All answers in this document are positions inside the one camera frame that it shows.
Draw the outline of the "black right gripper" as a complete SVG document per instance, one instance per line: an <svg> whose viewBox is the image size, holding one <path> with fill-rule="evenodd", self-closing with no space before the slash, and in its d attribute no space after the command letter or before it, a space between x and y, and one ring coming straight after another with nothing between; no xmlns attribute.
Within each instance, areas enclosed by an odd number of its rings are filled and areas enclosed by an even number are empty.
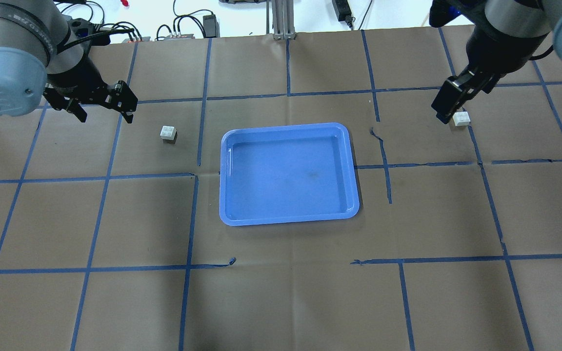
<svg viewBox="0 0 562 351"><path fill-rule="evenodd" d="M503 73L482 71L479 67L466 67L457 78L447 78L431 103L436 118L448 124L464 102L480 92L490 94L502 78Z"/></svg>

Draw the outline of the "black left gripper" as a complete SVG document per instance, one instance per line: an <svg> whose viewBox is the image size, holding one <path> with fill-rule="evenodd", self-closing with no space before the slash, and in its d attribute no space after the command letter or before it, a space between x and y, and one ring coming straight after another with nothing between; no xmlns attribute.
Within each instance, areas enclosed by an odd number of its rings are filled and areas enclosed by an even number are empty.
<svg viewBox="0 0 562 351"><path fill-rule="evenodd" d="M98 104L118 111L127 124L132 124L138 108L138 97L127 82L118 80L111 89L96 68L72 68L48 74L43 97L56 110L65 110L80 122L87 121L87 112L80 104Z"/></svg>

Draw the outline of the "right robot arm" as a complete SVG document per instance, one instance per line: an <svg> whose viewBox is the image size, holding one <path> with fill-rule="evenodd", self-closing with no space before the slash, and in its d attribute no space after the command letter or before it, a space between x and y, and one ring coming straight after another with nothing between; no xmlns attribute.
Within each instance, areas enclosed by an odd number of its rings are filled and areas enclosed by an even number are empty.
<svg viewBox="0 0 562 351"><path fill-rule="evenodd" d="M466 44L468 64L447 78L431 107L448 124L455 112L479 92L490 93L507 74L540 59L535 51L548 34L562 60L562 0L435 0L429 24L440 28L459 16L474 24Z"/></svg>

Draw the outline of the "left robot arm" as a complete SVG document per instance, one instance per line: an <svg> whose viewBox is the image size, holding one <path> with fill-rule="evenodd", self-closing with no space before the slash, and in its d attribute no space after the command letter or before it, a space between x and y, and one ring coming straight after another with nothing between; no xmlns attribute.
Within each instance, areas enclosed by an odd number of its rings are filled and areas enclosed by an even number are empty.
<svg viewBox="0 0 562 351"><path fill-rule="evenodd" d="M94 104L132 123L137 96L123 80L107 84L89 51L113 34L133 32L67 19L51 0L0 0L0 116L29 114L44 99L80 122L87 119L84 105Z"/></svg>

